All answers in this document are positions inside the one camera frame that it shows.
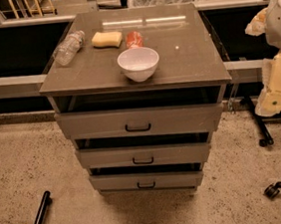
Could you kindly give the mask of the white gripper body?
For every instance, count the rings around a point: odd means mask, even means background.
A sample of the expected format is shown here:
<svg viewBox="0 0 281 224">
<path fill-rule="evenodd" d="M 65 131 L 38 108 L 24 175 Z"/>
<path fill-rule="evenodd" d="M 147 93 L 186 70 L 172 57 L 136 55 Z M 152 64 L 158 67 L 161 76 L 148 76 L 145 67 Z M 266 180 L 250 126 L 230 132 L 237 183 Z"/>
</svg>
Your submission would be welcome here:
<svg viewBox="0 0 281 224">
<path fill-rule="evenodd" d="M 261 73 L 263 89 L 255 113 L 263 117 L 274 116 L 281 112 L 281 52 L 271 60 L 263 60 Z"/>
</svg>

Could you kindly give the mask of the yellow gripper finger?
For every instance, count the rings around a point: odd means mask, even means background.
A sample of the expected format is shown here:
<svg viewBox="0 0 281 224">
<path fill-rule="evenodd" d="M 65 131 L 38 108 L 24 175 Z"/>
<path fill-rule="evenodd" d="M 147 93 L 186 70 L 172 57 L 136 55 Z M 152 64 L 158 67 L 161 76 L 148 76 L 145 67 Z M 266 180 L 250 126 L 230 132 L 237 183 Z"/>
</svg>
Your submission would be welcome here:
<svg viewBox="0 0 281 224">
<path fill-rule="evenodd" d="M 245 34 L 249 36 L 260 36 L 265 32 L 266 29 L 266 12 L 267 9 L 264 8 L 260 10 L 250 21 L 250 23 L 245 28 Z"/>
</svg>

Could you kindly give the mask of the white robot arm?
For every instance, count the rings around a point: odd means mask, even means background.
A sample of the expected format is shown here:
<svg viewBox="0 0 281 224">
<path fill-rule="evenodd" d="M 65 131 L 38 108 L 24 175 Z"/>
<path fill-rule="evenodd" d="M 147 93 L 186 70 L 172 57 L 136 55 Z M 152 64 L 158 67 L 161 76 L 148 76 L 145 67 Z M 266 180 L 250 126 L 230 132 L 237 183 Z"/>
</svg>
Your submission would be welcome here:
<svg viewBox="0 0 281 224">
<path fill-rule="evenodd" d="M 245 34 L 266 34 L 266 42 L 279 49 L 271 60 L 263 60 L 263 89 L 255 107 L 260 116 L 274 116 L 281 112 L 281 0 L 270 0 L 268 6 L 247 25 Z"/>
</svg>

